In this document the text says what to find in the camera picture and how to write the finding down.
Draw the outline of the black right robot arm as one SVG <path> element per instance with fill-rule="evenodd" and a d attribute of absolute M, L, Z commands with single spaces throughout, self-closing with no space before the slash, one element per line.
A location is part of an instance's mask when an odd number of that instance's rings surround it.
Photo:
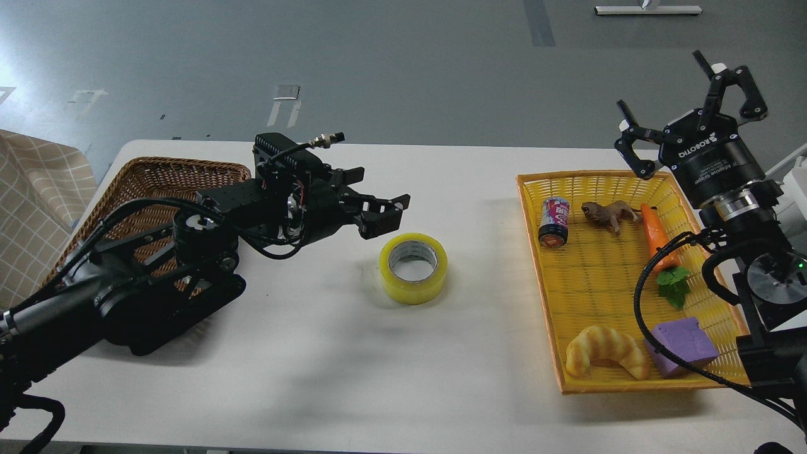
<path fill-rule="evenodd" d="M 711 64 L 695 50 L 709 80 L 703 106 L 660 130 L 638 124 L 627 103 L 615 149 L 638 178 L 668 168 L 703 229 L 674 236 L 649 259 L 638 277 L 633 310 L 637 326 L 655 353 L 674 364 L 755 400 L 805 430 L 805 328 L 783 324 L 805 312 L 805 255 L 790 244 L 775 215 L 783 195 L 755 160 L 738 129 L 764 120 L 769 108 L 746 66 Z M 748 333 L 736 339 L 749 380 L 740 385 L 694 366 L 665 347 L 644 322 L 641 298 L 653 267 L 684 245 L 708 256 L 704 284 L 740 308 Z"/>

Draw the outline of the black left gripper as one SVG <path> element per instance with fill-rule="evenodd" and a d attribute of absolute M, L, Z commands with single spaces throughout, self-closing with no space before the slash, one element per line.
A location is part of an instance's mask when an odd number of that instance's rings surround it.
<path fill-rule="evenodd" d="M 392 199 L 361 195 L 351 185 L 365 178 L 363 166 L 342 169 L 316 166 L 308 170 L 302 197 L 301 242 L 313 243 L 334 235 L 343 225 L 357 225 L 361 238 L 371 240 L 400 229 L 411 195 Z"/>

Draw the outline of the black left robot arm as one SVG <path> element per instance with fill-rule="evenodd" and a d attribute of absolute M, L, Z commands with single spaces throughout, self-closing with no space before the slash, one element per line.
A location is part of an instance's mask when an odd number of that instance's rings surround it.
<path fill-rule="evenodd" d="M 119 205 L 42 288 L 3 312 L 2 427 L 19 409 L 51 414 L 22 451 L 41 452 L 66 417 L 58 400 L 29 394 L 32 384 L 103 340 L 147 356 L 224 308 L 246 288 L 236 273 L 240 242 L 285 260 L 344 225 L 364 239 L 398 230 L 409 194 L 356 192 L 363 167 L 334 168 L 314 155 L 343 140 L 342 132 L 302 143 L 260 133 L 253 178 L 199 190 L 194 201 Z"/>

